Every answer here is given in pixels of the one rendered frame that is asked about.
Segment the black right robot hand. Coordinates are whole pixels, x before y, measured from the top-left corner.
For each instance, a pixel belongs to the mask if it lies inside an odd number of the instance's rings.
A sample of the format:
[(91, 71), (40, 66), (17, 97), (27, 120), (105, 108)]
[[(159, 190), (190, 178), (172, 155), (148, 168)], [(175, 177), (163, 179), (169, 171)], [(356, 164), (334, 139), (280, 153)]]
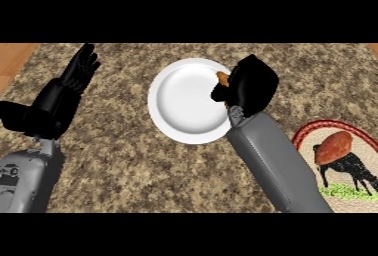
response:
[(238, 62), (228, 75), (229, 87), (218, 82), (212, 99), (224, 102), (229, 108), (241, 107), (243, 115), (249, 118), (268, 107), (278, 89), (280, 77), (255, 54)]

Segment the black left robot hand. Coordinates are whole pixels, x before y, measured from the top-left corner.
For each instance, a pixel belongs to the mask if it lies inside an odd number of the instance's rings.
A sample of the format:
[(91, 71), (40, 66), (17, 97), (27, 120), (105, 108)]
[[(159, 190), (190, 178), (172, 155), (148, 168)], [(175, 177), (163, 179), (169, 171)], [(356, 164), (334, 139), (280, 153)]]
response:
[(30, 106), (0, 101), (0, 122), (8, 130), (42, 139), (60, 139), (64, 135), (101, 66), (94, 50), (94, 44), (82, 46), (63, 75), (49, 81)]

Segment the golden brown croissant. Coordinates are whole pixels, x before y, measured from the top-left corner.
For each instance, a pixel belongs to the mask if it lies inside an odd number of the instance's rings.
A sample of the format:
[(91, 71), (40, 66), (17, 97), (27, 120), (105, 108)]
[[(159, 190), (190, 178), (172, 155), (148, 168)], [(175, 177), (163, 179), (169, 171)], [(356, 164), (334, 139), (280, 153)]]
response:
[(216, 75), (219, 78), (221, 85), (229, 87), (229, 75), (222, 71), (218, 71)]

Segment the white round plate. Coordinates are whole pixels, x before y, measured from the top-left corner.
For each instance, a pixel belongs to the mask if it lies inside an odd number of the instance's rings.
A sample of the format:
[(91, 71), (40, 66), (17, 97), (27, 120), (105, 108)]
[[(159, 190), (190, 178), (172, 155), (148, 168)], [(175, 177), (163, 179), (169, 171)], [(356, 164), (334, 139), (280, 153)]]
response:
[(231, 129), (227, 106), (210, 97), (218, 71), (231, 73), (213, 60), (182, 59), (165, 67), (151, 83), (151, 119), (166, 136), (185, 144), (210, 143)]

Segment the round placemat with animal print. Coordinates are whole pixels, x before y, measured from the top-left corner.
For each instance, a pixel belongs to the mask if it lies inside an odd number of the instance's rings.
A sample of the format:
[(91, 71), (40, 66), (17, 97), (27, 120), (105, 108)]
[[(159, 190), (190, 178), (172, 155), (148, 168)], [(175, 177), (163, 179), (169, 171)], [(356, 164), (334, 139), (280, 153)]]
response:
[[(337, 133), (352, 137), (351, 153), (320, 165), (317, 149)], [(293, 143), (315, 172), (320, 192), (333, 210), (378, 213), (378, 141), (351, 124), (317, 120), (302, 126)]]

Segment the reddish brown sweet potato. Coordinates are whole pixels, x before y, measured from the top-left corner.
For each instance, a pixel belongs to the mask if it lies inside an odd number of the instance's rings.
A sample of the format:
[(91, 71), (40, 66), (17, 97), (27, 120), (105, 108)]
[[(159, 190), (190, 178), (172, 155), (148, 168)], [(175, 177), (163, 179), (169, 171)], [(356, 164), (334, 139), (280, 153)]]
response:
[(352, 151), (352, 141), (349, 132), (340, 131), (331, 134), (317, 149), (315, 163), (325, 165), (343, 158)]

